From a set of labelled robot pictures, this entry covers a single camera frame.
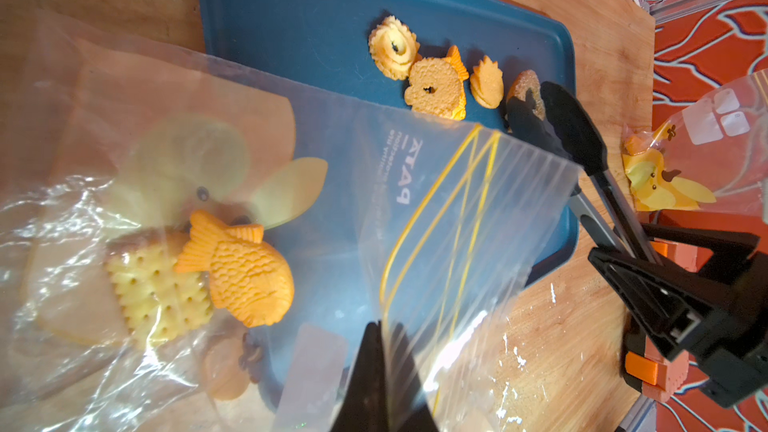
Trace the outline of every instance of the small plastic bag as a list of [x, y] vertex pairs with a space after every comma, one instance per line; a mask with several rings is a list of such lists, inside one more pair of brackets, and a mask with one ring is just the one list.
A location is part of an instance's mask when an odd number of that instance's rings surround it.
[[761, 70], [707, 93], [653, 133], [625, 128], [622, 159], [637, 209], [766, 217], [767, 93]]
[[[394, 421], [427, 399], [445, 430], [492, 414], [490, 387], [448, 384], [488, 376], [458, 356], [522, 288], [575, 165], [51, 14], [20, 98], [3, 143], [4, 429], [328, 430], [379, 320]], [[281, 322], [247, 331], [206, 274], [172, 273], [196, 209], [264, 225], [293, 273]]]

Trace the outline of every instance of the white label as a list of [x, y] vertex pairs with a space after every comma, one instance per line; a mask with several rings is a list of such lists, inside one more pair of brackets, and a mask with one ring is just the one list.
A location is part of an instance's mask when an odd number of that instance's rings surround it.
[[739, 99], [732, 89], [721, 90], [715, 94], [715, 110], [719, 114], [733, 112], [740, 106]]
[[[403, 150], [405, 150], [407, 140], [408, 136], [406, 136], [406, 140], [403, 141]], [[398, 204], [403, 204], [404, 206], [408, 206], [408, 204], [411, 203], [411, 190], [408, 188], [408, 185], [412, 180], [411, 170], [416, 166], [418, 152], [422, 149], [422, 144], [424, 143], [423, 140], [417, 140], [416, 138], [411, 138], [411, 140], [411, 148], [408, 149], [408, 156], [406, 156], [405, 163], [402, 164], [400, 181], [397, 183], [400, 187], [400, 193], [396, 200]]]
[[272, 432], [320, 432], [330, 427], [349, 345], [344, 337], [303, 324]]
[[705, 99], [683, 110], [685, 128], [695, 146], [724, 137], [712, 109], [712, 101]]
[[728, 137], [740, 136], [750, 131], [750, 123], [746, 120], [744, 112], [734, 112], [720, 118], [723, 129]]

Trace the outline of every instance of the wooden table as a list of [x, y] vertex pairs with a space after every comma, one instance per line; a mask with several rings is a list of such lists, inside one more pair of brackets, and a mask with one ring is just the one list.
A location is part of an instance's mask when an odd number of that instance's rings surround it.
[[[605, 138], [611, 171], [623, 177], [616, 153], [623, 124], [650, 125], [654, 21], [630, 0], [506, 1], [571, 31], [578, 98]], [[197, 0], [0, 0], [2, 117], [21, 80], [37, 8], [112, 33], [204, 49]], [[586, 178], [581, 186], [600, 203]], [[506, 330], [491, 341], [502, 430], [612, 432], [638, 396], [619, 376], [626, 311], [587, 263], [590, 238], [582, 231], [579, 241], [569, 264], [508, 306]]]

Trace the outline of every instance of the yellow zipper line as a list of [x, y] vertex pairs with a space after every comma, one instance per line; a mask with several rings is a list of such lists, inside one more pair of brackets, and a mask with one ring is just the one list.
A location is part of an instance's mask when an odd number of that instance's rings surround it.
[[[472, 141], [472, 151], [469, 153], [469, 163], [472, 163], [472, 161], [475, 160], [475, 151], [477, 149], [478, 144], [478, 138], [475, 137], [475, 139]], [[446, 278], [446, 289], [442, 293], [442, 304], [440, 305], [440, 315], [437, 319], [437, 327], [435, 328], [435, 335], [432, 337], [432, 340], [436, 340], [438, 334], [440, 333], [440, 326], [442, 325], [442, 316], [446, 311], [446, 302], [448, 300], [448, 288], [451, 283], [451, 276], [453, 275], [453, 266], [456, 264], [456, 249], [458, 248], [458, 238], [462, 234], [462, 223], [464, 222], [464, 211], [466, 209], [467, 205], [467, 198], [469, 197], [469, 188], [472, 184], [472, 178], [470, 177], [469, 180], [467, 180], [466, 186], [464, 187], [464, 198], [462, 199], [462, 209], [458, 214], [458, 226], [456, 227], [456, 236], [453, 239], [453, 250], [451, 255], [451, 264], [448, 266], [448, 276]]]
[[475, 159], [474, 162], [468, 165], [468, 170], [464, 174], [464, 177], [462, 177], [462, 180], [459, 182], [458, 186], [454, 189], [454, 191], [451, 193], [451, 195], [448, 197], [448, 200], [443, 205], [443, 207], [438, 212], [435, 219], [432, 221], [432, 224], [430, 224], [429, 228], [426, 230], [425, 234], [422, 236], [422, 238], [419, 240], [418, 244], [416, 245], [413, 253], [408, 258], [408, 261], [403, 266], [403, 270], [400, 271], [400, 275], [398, 276], [395, 284], [392, 287], [392, 292], [390, 293], [389, 297], [386, 298], [385, 295], [385, 288], [386, 284], [389, 279], [389, 273], [392, 269], [392, 264], [395, 261], [395, 257], [397, 256], [397, 253], [399, 252], [400, 247], [404, 243], [407, 235], [410, 233], [411, 229], [413, 228], [413, 224], [416, 222], [418, 217], [422, 214], [424, 211], [424, 208], [427, 206], [429, 201], [432, 199], [432, 197], [435, 195], [438, 187], [442, 184], [442, 182], [445, 180], [446, 176], [448, 175], [448, 172], [450, 172], [451, 168], [454, 167], [456, 162], [458, 161], [458, 158], [460, 155], [464, 152], [464, 150], [467, 148], [469, 142], [478, 134], [481, 126], [477, 125], [475, 126], [475, 129], [472, 130], [472, 132], [467, 136], [467, 138], [464, 140], [464, 143], [459, 147], [459, 149], [456, 151], [456, 154], [453, 158], [451, 158], [450, 162], [448, 162], [447, 167], [443, 170], [443, 172], [440, 174], [440, 177], [438, 177], [435, 184], [432, 185], [432, 187], [429, 189], [429, 192], [427, 193], [427, 196], [424, 197], [424, 200], [422, 203], [417, 207], [416, 212], [414, 212], [413, 216], [411, 216], [411, 220], [408, 221], [408, 224], [405, 226], [402, 234], [398, 238], [397, 243], [395, 244], [395, 247], [392, 250], [392, 253], [389, 255], [389, 259], [387, 260], [387, 264], [384, 268], [384, 273], [382, 274], [382, 281], [379, 286], [379, 301], [382, 302], [383, 305], [383, 318], [386, 320], [389, 315], [389, 307], [392, 305], [392, 301], [394, 300], [395, 294], [397, 293], [397, 289], [399, 288], [400, 284], [402, 283], [402, 280], [404, 279], [406, 273], [408, 273], [408, 269], [413, 264], [413, 261], [416, 259], [416, 255], [421, 251], [421, 248], [424, 246], [424, 243], [428, 239], [429, 235], [432, 234], [432, 231], [435, 229], [435, 226], [437, 226], [437, 223], [442, 218], [443, 215], [445, 215], [446, 210], [448, 207], [453, 203], [453, 200], [456, 198], [456, 195], [458, 194], [458, 191], [461, 189], [461, 187], [465, 184], [467, 181], [467, 177], [472, 171], [475, 170], [477, 167], [478, 162], [482, 158], [482, 156], [485, 155], [485, 152], [488, 150], [488, 148], [491, 145], [491, 140], [485, 143], [483, 148], [480, 150], [480, 153], [478, 154], [479, 157]]
[[[461, 308], [459, 307], [459, 303], [462, 300], [462, 295], [464, 293], [464, 286], [466, 285], [467, 276], [469, 275], [469, 266], [470, 264], [472, 264], [472, 251], [475, 248], [475, 241], [478, 236], [478, 230], [480, 229], [480, 222], [482, 221], [483, 209], [485, 207], [485, 199], [488, 196], [488, 188], [491, 185], [490, 177], [493, 171], [493, 164], [496, 159], [496, 152], [498, 150], [499, 137], [500, 136], [494, 136], [490, 139], [492, 140], [492, 148], [490, 153], [488, 154], [488, 164], [485, 167], [485, 177], [483, 179], [485, 185], [483, 186], [482, 194], [480, 195], [480, 202], [478, 204], [478, 217], [475, 220], [475, 229], [472, 231], [472, 239], [470, 240], [469, 250], [467, 251], [467, 264], [466, 264], [466, 267], [464, 267], [462, 283], [458, 286], [458, 293], [456, 294], [456, 301], [454, 302], [454, 307], [456, 308], [456, 312], [453, 315], [453, 322], [451, 323], [451, 331], [448, 333], [449, 337], [453, 337], [453, 334], [456, 331], [456, 321], [458, 320], [458, 312], [459, 310], [461, 310]], [[438, 328], [435, 331], [435, 338], [437, 338], [437, 334], [439, 330], [440, 329]], [[438, 405], [440, 404], [440, 390], [442, 390], [442, 387], [438, 385], [437, 392], [435, 393], [435, 403], [432, 406], [432, 413], [434, 415], [437, 415]]]
[[493, 164], [496, 160], [496, 151], [498, 150], [498, 138], [493, 141], [491, 145], [491, 151], [488, 154], [488, 164], [485, 166], [485, 178], [482, 188], [482, 194], [480, 195], [480, 202], [478, 204], [478, 214], [475, 219], [475, 230], [472, 231], [472, 240], [469, 242], [469, 250], [467, 251], [467, 264], [464, 267], [464, 275], [462, 276], [462, 283], [458, 286], [458, 294], [456, 295], [456, 313], [453, 316], [453, 323], [451, 324], [451, 332], [449, 337], [453, 337], [453, 333], [456, 329], [456, 321], [458, 320], [458, 311], [460, 307], [459, 302], [462, 300], [462, 294], [464, 293], [464, 286], [467, 282], [467, 276], [469, 275], [469, 266], [472, 264], [472, 252], [475, 250], [475, 243], [477, 241], [478, 233], [480, 231], [480, 222], [482, 221], [483, 213], [485, 212], [485, 199], [488, 196], [488, 188], [491, 185], [491, 176], [493, 175]]

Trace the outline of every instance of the sunflower-shaped cookie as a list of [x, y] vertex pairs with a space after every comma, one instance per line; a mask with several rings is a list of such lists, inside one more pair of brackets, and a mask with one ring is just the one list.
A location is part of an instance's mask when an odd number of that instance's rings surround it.
[[421, 59], [416, 34], [394, 16], [384, 19], [368, 36], [368, 51], [376, 66], [392, 80], [404, 80]]

